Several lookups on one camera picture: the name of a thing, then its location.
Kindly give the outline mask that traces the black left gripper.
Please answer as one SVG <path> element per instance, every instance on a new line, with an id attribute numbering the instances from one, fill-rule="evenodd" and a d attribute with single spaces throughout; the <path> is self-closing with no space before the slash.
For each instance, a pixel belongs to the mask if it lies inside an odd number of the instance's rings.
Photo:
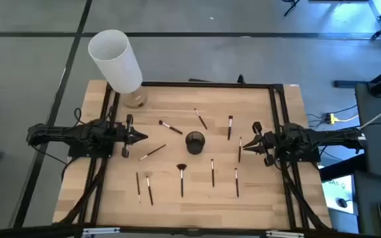
<path id="1" fill-rule="evenodd" d="M 130 138 L 132 135 L 130 130 L 132 129 L 133 122 L 134 122 L 133 116 L 131 114 L 128 114 L 126 116 L 126 123 L 125 124 L 123 124 L 122 122 L 115 124 L 115 126 L 116 126 L 116 135 L 115 135 L 116 142 L 122 142 L 123 143 L 121 156 L 123 156 L 124 158 L 128 158 L 128 156 L 129 156 L 128 145 L 130 143 Z M 139 141 L 148 139 L 148 136 L 141 133 L 141 132 L 134 131 L 133 134 L 135 135 L 133 137 L 133 143 L 137 143 Z"/>

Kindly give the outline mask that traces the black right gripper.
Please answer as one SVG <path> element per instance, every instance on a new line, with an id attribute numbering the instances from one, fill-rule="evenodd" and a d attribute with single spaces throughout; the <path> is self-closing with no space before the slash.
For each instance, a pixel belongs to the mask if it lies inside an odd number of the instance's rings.
<path id="1" fill-rule="evenodd" d="M 244 151 L 255 152 L 256 154 L 264 154 L 264 163 L 267 167 L 275 163 L 275 158 L 269 153 L 269 149 L 275 147 L 275 136 L 272 132 L 262 134 L 262 125 L 260 122 L 254 122 L 252 125 L 255 137 L 243 146 Z"/>

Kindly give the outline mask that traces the round head makeup brush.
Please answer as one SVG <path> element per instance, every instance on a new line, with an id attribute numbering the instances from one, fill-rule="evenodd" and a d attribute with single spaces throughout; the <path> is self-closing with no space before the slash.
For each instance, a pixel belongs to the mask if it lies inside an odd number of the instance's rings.
<path id="1" fill-rule="evenodd" d="M 162 120 L 159 120 L 159 125 L 165 126 L 166 128 L 169 128 L 170 130 L 172 130 L 172 131 L 174 131 L 174 132 L 176 132 L 176 133 L 178 133 L 178 134 L 183 135 L 182 131 L 180 131 L 180 130 L 178 130 L 178 129 L 176 129 L 176 128 L 174 128 L 174 127 L 168 125 L 168 124 L 166 124 L 166 123 L 165 123 L 164 121 L 162 121 Z"/>

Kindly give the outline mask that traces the black mesh brush cup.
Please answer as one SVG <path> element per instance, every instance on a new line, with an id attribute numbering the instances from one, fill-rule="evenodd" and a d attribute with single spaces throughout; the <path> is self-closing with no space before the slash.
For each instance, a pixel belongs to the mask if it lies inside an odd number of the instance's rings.
<path id="1" fill-rule="evenodd" d="M 202 133 L 193 131 L 187 134 L 185 144 L 190 154 L 198 155 L 202 152 L 206 140 Z"/>

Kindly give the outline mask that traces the fan makeup brush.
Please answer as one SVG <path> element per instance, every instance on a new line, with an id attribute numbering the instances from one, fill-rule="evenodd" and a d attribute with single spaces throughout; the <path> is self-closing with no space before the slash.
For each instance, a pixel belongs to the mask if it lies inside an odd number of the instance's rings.
<path id="1" fill-rule="evenodd" d="M 184 170 L 186 169 L 186 164 L 178 164 L 177 168 L 180 171 L 180 177 L 181 177 L 181 197 L 184 196 Z"/>

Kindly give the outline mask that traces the white shade table lamp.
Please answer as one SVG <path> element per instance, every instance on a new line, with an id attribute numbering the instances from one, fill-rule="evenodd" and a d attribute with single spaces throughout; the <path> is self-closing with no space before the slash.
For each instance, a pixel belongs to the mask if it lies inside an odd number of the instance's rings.
<path id="1" fill-rule="evenodd" d="M 88 44 L 88 53 L 123 104 L 140 108 L 148 100 L 143 75 L 129 38 L 119 30 L 99 32 Z"/>

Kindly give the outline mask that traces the black floor bar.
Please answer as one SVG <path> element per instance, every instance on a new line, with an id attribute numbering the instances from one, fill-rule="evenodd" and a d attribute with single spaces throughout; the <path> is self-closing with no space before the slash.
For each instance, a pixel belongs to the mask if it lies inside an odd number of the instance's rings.
<path id="1" fill-rule="evenodd" d="M 360 154 L 350 159 L 326 166 L 319 170 L 321 181 L 333 180 L 336 178 L 352 175 L 355 171 L 366 171 L 366 156 Z"/>

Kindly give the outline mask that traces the white mouse pad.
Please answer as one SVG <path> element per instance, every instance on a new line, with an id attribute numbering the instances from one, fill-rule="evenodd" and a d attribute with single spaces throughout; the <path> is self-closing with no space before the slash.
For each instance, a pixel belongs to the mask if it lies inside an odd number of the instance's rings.
<path id="1" fill-rule="evenodd" d="M 355 213 L 353 204 L 353 177 L 351 175 L 322 182 L 322 188 L 328 208 L 348 214 Z M 346 208 L 339 207 L 337 205 L 338 198 L 344 198 L 348 206 Z"/>

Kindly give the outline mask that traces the dark desk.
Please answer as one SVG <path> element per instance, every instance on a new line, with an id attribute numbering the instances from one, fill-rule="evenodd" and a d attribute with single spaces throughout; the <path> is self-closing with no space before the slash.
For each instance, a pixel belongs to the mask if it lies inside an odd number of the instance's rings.
<path id="1" fill-rule="evenodd" d="M 381 203 L 381 176 L 356 172 L 354 180 L 359 232 L 363 235 L 381 237 L 378 213 L 378 204 Z"/>

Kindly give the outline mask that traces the black chair leg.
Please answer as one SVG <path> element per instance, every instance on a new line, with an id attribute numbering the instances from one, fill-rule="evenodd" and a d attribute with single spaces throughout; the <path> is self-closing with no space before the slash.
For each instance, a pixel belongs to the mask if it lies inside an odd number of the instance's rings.
<path id="1" fill-rule="evenodd" d="M 288 10 L 284 13 L 284 17 L 287 17 L 288 14 L 293 11 L 295 9 L 295 7 L 297 6 L 297 4 L 299 3 L 300 0 L 281 0 L 285 3 L 289 3 L 290 4 L 290 7 L 288 8 Z"/>

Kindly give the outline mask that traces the black aluminium table frame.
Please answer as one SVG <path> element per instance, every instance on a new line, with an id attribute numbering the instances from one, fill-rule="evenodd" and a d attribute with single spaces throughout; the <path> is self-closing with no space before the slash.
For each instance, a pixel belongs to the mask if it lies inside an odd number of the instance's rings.
<path id="1" fill-rule="evenodd" d="M 99 203 L 90 200 L 85 220 L 99 225 L 131 227 L 289 229 L 310 227 L 311 222 L 298 206 L 288 214 L 282 173 L 267 167 L 260 155 L 241 152 L 242 144 L 253 139 L 252 123 L 264 131 L 286 121 L 307 126 L 299 87 L 272 87 L 226 83 L 148 83 L 148 101 L 139 109 L 119 106 L 117 121 L 134 117 L 134 127 L 148 139 L 134 144 L 128 158 L 117 144 L 106 166 Z M 198 119 L 199 111 L 207 125 Z M 228 140 L 228 116 L 233 116 Z M 159 120 L 182 131 L 178 134 Z M 187 151 L 185 138 L 197 131 L 205 144 L 198 155 Z M 139 161 L 138 159 L 167 144 Z M 214 160 L 215 187 L 211 164 Z M 184 196 L 178 164 L 184 170 Z M 239 198 L 235 191 L 234 169 L 238 169 Z M 139 174 L 142 203 L 138 202 L 136 172 Z M 146 176 L 150 179 L 150 204 Z"/>

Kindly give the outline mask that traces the silver aluminium bracket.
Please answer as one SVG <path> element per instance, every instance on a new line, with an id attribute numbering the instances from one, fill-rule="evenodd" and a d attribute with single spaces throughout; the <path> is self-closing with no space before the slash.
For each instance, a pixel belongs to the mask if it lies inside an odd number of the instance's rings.
<path id="1" fill-rule="evenodd" d="M 84 236 L 92 236 L 92 235 L 105 235 L 105 234 L 113 234 L 120 233 L 119 227 L 94 227 L 94 228 L 85 228 L 82 232 Z"/>
<path id="2" fill-rule="evenodd" d="M 266 231 L 266 238 L 305 238 L 305 236 L 303 233 L 270 230 L 270 231 Z"/>

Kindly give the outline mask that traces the black front rail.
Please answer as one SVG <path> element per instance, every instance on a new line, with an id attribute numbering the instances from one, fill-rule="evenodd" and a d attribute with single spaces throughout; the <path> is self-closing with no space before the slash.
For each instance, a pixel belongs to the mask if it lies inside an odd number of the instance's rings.
<path id="1" fill-rule="evenodd" d="M 74 236 L 82 236 L 85 228 L 94 228 L 91 223 L 83 224 L 60 224 L 36 226 L 36 227 L 17 227 L 0 229 L 0 238 L 66 238 Z M 199 228 L 166 228 L 166 227 L 119 227 L 120 233 L 151 233 L 151 234 L 168 234 L 168 235 L 184 235 L 185 237 L 202 237 L 203 235 L 248 235 L 266 238 L 266 231 L 274 229 L 199 229 Z M 296 228 L 290 231 L 295 233 L 303 233 L 305 238 L 381 238 L 370 235 L 341 233 L 334 229 L 316 230 Z"/>

